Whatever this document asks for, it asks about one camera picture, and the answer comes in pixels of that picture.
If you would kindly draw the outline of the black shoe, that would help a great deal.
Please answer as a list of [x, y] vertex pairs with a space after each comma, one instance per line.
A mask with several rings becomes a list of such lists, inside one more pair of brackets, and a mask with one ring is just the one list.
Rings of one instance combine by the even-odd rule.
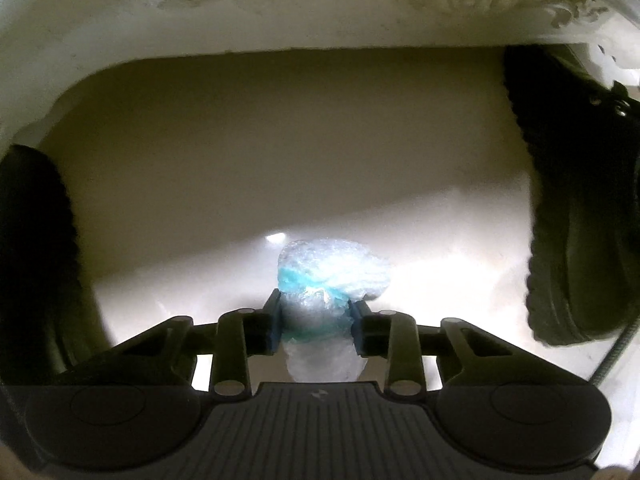
[[503, 83], [539, 183], [527, 278], [537, 340], [604, 339], [639, 314], [639, 103], [564, 46], [513, 46]]

